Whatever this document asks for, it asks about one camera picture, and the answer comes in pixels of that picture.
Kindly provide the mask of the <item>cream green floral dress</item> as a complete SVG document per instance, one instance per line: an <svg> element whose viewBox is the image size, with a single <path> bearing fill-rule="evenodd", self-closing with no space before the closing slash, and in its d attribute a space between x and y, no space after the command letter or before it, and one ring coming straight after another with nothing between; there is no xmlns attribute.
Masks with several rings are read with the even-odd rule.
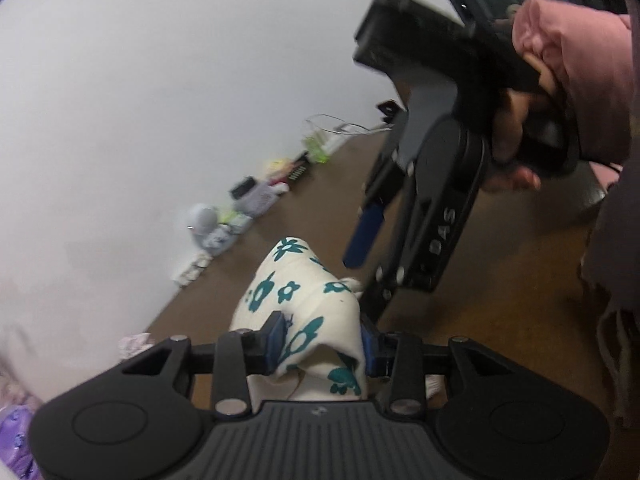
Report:
<svg viewBox="0 0 640 480"><path fill-rule="evenodd" d="M306 240L285 237L254 273L230 330L260 330L273 312L284 317L276 368L247 377L252 407L266 401L357 401L382 391L382 379L364 374L360 334L362 285L337 278Z"/></svg>

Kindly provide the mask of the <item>white power strip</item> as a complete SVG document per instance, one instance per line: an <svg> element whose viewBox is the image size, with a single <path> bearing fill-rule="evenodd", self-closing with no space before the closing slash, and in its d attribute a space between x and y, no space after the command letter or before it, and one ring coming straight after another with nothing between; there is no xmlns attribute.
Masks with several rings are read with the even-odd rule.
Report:
<svg viewBox="0 0 640 480"><path fill-rule="evenodd" d="M326 143L323 145L323 151L328 156L334 154L339 148L341 148L349 139L354 136L359 136L361 130L353 124L341 124L337 127L330 129Z"/></svg>

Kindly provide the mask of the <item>green liquid bottle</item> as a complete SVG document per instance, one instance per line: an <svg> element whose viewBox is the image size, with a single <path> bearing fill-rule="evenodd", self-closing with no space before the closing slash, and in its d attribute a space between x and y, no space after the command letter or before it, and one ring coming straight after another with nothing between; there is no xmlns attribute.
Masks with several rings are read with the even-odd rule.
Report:
<svg viewBox="0 0 640 480"><path fill-rule="evenodd" d="M313 164L326 164L329 161L330 155L324 148L326 145L326 138L324 137L324 132L322 130L309 130L303 136L303 144L307 152L307 158Z"/></svg>

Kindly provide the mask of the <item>small black clock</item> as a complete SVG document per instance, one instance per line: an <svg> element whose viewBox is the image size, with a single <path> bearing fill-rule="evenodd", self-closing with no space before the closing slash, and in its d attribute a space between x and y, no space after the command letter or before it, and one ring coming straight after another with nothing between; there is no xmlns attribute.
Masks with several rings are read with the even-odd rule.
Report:
<svg viewBox="0 0 640 480"><path fill-rule="evenodd" d="M387 100L385 102L378 103L376 108L389 120L392 120L399 112L402 111L402 107L394 100Z"/></svg>

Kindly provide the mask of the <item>white letter block row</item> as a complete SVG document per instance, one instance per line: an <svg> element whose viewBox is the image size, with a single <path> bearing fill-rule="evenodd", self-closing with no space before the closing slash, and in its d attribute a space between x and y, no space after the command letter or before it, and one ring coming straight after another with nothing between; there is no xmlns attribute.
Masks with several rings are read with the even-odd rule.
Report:
<svg viewBox="0 0 640 480"><path fill-rule="evenodd" d="M174 276L174 284L178 288L185 288L196 281L213 261L207 252L198 254L183 270Z"/></svg>

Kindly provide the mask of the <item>person pink clothing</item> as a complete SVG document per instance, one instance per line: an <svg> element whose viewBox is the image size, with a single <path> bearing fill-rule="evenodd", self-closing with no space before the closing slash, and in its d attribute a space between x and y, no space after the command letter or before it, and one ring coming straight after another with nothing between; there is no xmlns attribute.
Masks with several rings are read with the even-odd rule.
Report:
<svg viewBox="0 0 640 480"><path fill-rule="evenodd" d="M614 417L639 428L639 1L624 14L560 0L525 0L513 45L566 91L582 154L620 170L580 264L597 308L597 341L614 385Z"/></svg>

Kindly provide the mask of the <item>white astronaut figurine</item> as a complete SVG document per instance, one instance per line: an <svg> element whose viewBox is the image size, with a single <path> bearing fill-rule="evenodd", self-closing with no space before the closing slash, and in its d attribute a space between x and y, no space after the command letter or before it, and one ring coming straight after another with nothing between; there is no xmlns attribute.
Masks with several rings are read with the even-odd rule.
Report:
<svg viewBox="0 0 640 480"><path fill-rule="evenodd" d="M201 250L216 257L227 250L234 241L231 229L222 224L218 218L218 210L206 204L195 204L188 213L186 226Z"/></svg>

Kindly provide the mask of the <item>pink purple patterned garment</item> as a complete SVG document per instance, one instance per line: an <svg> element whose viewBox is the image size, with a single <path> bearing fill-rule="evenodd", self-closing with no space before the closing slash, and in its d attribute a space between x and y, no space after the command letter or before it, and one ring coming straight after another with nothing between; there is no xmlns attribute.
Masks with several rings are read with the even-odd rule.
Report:
<svg viewBox="0 0 640 480"><path fill-rule="evenodd" d="M102 367L69 367L40 356L18 327L1 332L1 477L40 479L28 443L37 411L49 400L103 373Z"/></svg>

